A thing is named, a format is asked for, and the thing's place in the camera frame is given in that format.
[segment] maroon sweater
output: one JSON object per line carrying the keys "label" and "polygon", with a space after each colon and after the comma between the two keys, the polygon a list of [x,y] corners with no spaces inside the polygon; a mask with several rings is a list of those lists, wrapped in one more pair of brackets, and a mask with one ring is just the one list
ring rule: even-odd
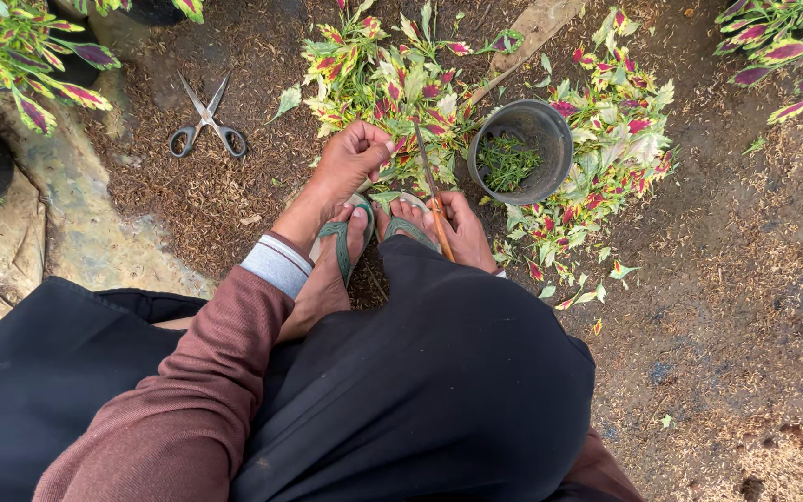
{"label": "maroon sweater", "polygon": [[[262,403],[269,351],[293,307],[284,292],[236,266],[159,374],[104,405],[48,467],[33,499],[227,500]],[[593,429],[566,480],[643,500]]]}

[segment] soil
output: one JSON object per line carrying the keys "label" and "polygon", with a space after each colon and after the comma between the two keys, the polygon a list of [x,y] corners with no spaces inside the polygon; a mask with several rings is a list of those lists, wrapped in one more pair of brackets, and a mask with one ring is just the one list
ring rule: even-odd
{"label": "soil", "polygon": [[[446,1],[440,30],[466,14],[456,39],[481,46],[507,27],[524,1]],[[589,42],[608,12],[590,3],[543,48],[554,81],[584,79],[570,54]],[[724,2],[640,1],[626,6],[643,27],[627,43],[632,59],[662,82],[675,80],[667,131],[679,145],[679,167],[635,200],[596,239],[613,247],[573,255],[588,284],[608,275],[611,260],[639,266],[630,290],[604,279],[605,304],[559,312],[568,332],[585,339],[597,363],[594,426],[634,484],[658,500],[803,500],[803,115],[769,128],[766,117],[791,102],[786,73],[751,91],[726,83],[745,64],[712,56],[720,41],[714,17]],[[401,10],[418,18],[419,4],[379,0],[373,14],[392,24]],[[156,28],[143,46],[115,50],[125,62],[128,131],[114,135],[90,120],[89,132],[112,171],[110,190],[127,214],[155,213],[173,234],[171,250],[214,277],[238,263],[274,221],[284,200],[310,174],[323,145],[305,106],[262,125],[277,97],[300,81],[299,41],[314,23],[336,23],[334,2],[206,3],[206,24]],[[652,35],[649,28],[655,29]],[[491,108],[521,97],[546,97],[525,87],[544,74],[540,52],[483,100]],[[478,81],[488,58],[449,60]],[[221,75],[232,80],[217,120],[245,133],[250,154],[235,160],[212,131],[203,131],[184,159],[166,152],[173,130],[195,122],[176,86],[175,70],[208,99]],[[742,155],[758,134],[763,151]],[[461,188],[475,206],[484,194],[467,179]],[[489,238],[506,234],[502,209],[479,206]],[[259,214],[258,223],[241,220]],[[373,245],[356,268],[353,305],[382,304],[389,289]],[[530,291],[517,264],[509,275]],[[574,294],[559,285],[548,301]],[[590,326],[601,318],[599,335]],[[673,421],[663,428],[664,416]]]}

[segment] black pants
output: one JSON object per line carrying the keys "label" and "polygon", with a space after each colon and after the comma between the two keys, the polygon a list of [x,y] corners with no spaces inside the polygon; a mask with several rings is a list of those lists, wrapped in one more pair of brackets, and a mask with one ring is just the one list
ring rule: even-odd
{"label": "black pants", "polygon": [[[232,498],[550,496],[588,428],[585,344],[512,281],[401,236],[380,252],[385,306],[272,351]],[[175,347],[179,333],[148,323],[183,298],[132,293],[47,280],[0,322],[0,500],[27,500],[98,407]]]}

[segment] scissor handle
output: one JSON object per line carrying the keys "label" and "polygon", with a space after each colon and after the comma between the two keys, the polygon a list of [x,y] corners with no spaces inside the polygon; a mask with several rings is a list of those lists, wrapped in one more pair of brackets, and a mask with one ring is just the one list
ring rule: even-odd
{"label": "scissor handle", "polygon": [[[172,133],[172,137],[170,138],[170,153],[174,157],[184,157],[187,155],[188,152],[191,151],[191,145],[194,144],[194,134],[195,134],[195,127],[194,126],[187,126],[179,129]],[[181,148],[181,151],[175,151],[175,142],[179,136],[184,135],[184,146]]]}
{"label": "scissor handle", "polygon": [[[237,138],[237,143],[240,145],[240,149],[238,151],[231,149],[229,134],[233,134],[235,138]],[[246,141],[244,141],[244,137],[241,136],[239,132],[229,128],[229,126],[218,126],[218,136],[222,138],[222,144],[225,145],[225,149],[229,151],[231,156],[240,158],[246,154]]]}

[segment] gray cuff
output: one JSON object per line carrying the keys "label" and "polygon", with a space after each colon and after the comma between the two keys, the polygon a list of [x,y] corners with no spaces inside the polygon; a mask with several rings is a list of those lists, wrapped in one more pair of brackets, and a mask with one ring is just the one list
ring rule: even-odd
{"label": "gray cuff", "polygon": [[293,300],[311,274],[311,265],[305,258],[269,235],[259,239],[240,266],[267,280]]}

